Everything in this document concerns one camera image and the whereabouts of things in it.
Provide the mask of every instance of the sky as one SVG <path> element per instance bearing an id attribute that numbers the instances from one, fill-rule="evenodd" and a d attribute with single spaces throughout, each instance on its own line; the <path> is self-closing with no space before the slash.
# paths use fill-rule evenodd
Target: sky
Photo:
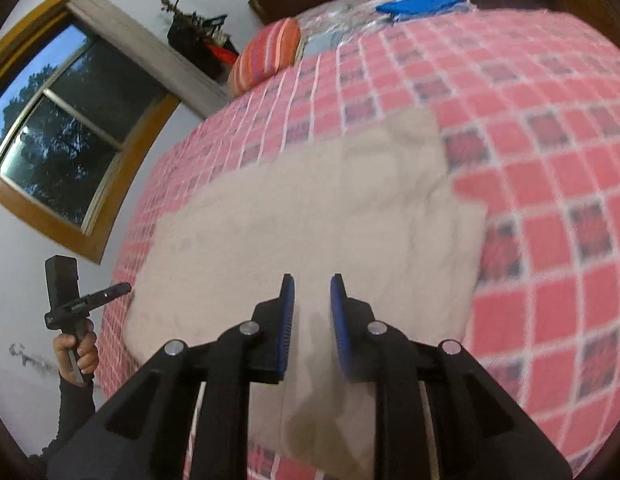
<path id="1" fill-rule="evenodd" d="M 27 86 L 30 75 L 36 74 L 48 64 L 56 68 L 81 47 L 86 39 L 87 36 L 82 31 L 74 25 L 70 25 L 50 41 L 19 73 L 0 97 L 0 138 L 4 127 L 4 108 L 11 98 L 19 95 L 21 88 Z"/>

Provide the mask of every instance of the orange striped pillow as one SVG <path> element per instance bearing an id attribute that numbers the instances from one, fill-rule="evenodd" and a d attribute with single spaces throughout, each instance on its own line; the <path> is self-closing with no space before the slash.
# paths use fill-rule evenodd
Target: orange striped pillow
<path id="1" fill-rule="evenodd" d="M 228 86 L 234 97 L 245 94 L 259 83 L 271 78 L 295 62 L 296 49 L 301 41 L 301 29 L 296 18 L 271 23 L 261 30 L 245 47 L 232 67 Z"/>

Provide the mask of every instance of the plastic sheet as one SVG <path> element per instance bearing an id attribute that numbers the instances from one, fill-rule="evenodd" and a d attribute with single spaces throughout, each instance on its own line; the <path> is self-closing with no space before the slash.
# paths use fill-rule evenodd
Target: plastic sheet
<path id="1" fill-rule="evenodd" d="M 330 50 L 393 23 L 387 14 L 376 12 L 376 7 L 394 1 L 334 0 L 302 12 L 297 18 L 307 41 L 303 56 Z M 458 10 L 473 8 L 468 2 Z"/>

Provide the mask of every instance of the pink checkered bedsheet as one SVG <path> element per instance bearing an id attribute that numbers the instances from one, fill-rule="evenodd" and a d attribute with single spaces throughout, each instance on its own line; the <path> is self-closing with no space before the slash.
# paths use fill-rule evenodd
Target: pink checkered bedsheet
<path id="1" fill-rule="evenodd" d="M 114 280 L 135 282 L 157 218 L 220 173 L 410 105 L 436 112 L 457 192 L 489 208 L 465 345 L 579 471 L 620 418 L 620 51 L 574 17 L 403 23 L 280 73 L 157 162 Z M 137 367 L 125 313 L 103 320 L 108 395 Z M 257 445 L 250 464 L 321 476 Z"/>

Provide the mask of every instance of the wooden window frame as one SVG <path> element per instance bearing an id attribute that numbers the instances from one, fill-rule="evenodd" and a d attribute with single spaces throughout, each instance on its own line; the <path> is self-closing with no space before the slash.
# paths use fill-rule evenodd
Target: wooden window frame
<path id="1" fill-rule="evenodd" d="M 31 59 L 59 25 L 70 18 L 70 0 L 46 0 L 0 40 L 0 95 L 5 86 Z M 123 150 L 106 172 L 84 228 L 65 220 L 22 190 L 0 178 L 0 204 L 46 237 L 88 260 L 100 263 L 119 209 L 136 173 L 156 137 L 181 100 L 166 91 L 136 123 L 123 143 Z"/>

